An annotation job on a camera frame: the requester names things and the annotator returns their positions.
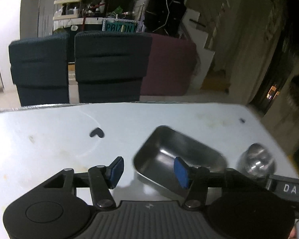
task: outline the circular cover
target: circular cover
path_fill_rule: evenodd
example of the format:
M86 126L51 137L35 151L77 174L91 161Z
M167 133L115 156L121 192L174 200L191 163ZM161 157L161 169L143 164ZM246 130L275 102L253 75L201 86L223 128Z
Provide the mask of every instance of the circular cover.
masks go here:
M84 228L90 209L80 198L61 191L32 192L11 203L3 214L10 238L65 239Z
M207 210L217 232L234 239L287 239L294 226L291 206L270 192L232 192Z

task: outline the blue gripper pad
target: blue gripper pad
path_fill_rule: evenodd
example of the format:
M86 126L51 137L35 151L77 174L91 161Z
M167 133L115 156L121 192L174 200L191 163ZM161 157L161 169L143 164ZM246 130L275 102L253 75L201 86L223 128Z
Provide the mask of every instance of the blue gripper pad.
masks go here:
M188 189L190 187L190 167L180 157L176 157L174 160L174 173L180 186L183 189Z
M111 176L109 178L111 185L115 188L124 172L124 159L121 159L112 167Z

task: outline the ribbed gray panel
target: ribbed gray panel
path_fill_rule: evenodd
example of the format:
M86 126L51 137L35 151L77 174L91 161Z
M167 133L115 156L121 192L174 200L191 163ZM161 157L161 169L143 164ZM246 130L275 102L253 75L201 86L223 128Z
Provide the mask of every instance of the ribbed gray panel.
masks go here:
M100 212L76 239L224 239L199 212L182 209L177 201L123 201Z

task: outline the maroon fabric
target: maroon fabric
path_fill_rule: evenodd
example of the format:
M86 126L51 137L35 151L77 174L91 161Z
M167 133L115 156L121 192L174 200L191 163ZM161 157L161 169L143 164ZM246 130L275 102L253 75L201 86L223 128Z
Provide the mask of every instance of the maroon fabric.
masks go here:
M151 34L152 47L141 95L184 95L196 65L196 44Z

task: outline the black spot on table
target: black spot on table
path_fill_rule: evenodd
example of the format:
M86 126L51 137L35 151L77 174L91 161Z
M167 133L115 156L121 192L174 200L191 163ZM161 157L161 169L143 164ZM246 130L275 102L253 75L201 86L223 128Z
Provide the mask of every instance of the black spot on table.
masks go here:
M100 129L99 127L96 129L93 129L90 133L90 137L95 137L96 135L98 135L99 138L103 138L105 136L103 130Z

